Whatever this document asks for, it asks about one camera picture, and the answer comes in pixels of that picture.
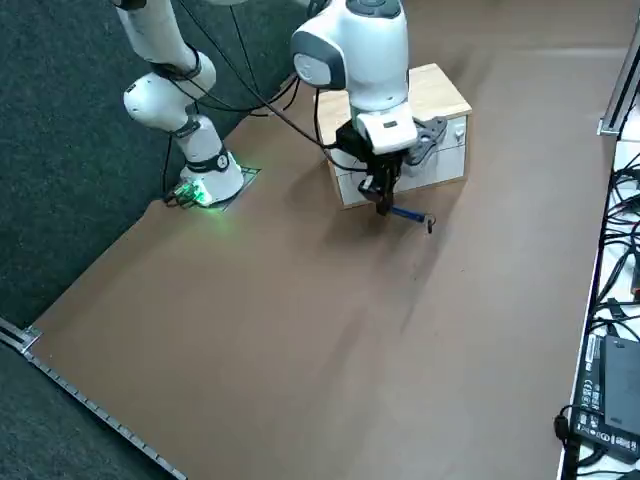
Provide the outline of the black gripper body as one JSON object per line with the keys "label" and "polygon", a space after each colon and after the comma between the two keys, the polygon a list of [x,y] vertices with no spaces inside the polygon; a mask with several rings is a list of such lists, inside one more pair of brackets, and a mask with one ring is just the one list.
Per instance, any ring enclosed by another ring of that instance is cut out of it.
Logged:
{"label": "black gripper body", "polygon": [[347,121],[336,131],[335,165],[348,172],[368,174],[389,173],[399,175],[403,165],[418,166],[436,150],[442,142],[448,121],[436,116],[428,121],[413,119],[417,140],[409,147],[398,151],[376,154],[367,135],[358,133],[351,121]]}

